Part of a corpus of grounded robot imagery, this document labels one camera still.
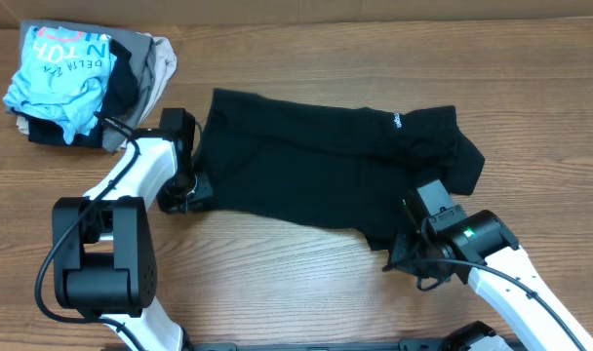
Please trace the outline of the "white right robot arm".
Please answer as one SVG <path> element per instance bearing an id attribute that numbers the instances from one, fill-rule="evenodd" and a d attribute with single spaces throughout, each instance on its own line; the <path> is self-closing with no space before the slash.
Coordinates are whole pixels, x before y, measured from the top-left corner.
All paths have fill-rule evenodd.
<path id="1" fill-rule="evenodd" d="M 440 180 L 403 200 L 411 247 L 396 248 L 388 269 L 431 280 L 436 289 L 457 277 L 507 323 L 527 350 L 593 350 L 593 336 L 542 280 L 511 229 L 488 210 L 467 214 Z"/>

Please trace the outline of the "black t-shirt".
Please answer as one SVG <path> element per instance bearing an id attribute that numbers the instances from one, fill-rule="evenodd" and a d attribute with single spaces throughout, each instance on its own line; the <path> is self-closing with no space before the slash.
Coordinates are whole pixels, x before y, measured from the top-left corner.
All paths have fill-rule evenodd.
<path id="1" fill-rule="evenodd" d="M 195 207 L 354 229 L 388 250 L 409 228 L 414 186 L 439 179 L 469 195 L 484 164 L 453 106 L 402 114 L 217 89 L 197 163 L 213 193 Z"/>

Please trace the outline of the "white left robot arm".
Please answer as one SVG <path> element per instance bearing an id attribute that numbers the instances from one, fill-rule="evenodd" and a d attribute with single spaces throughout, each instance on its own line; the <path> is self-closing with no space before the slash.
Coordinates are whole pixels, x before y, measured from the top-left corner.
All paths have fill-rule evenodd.
<path id="1" fill-rule="evenodd" d="M 156 296 L 157 261 L 147 212 L 153 204 L 169 215 L 185 214 L 195 197 L 213 193 L 193 168 L 194 137 L 201 126 L 183 108 L 163 110 L 156 129 L 132 129 L 103 117 L 126 139 L 112 171 L 81 197 L 63 197 L 52 211 L 53 247 L 35 283 L 44 303 L 47 271 L 57 302 L 75 310 L 76 324 L 103 324 L 130 350 L 189 350 L 185 328 L 173 322 Z"/>

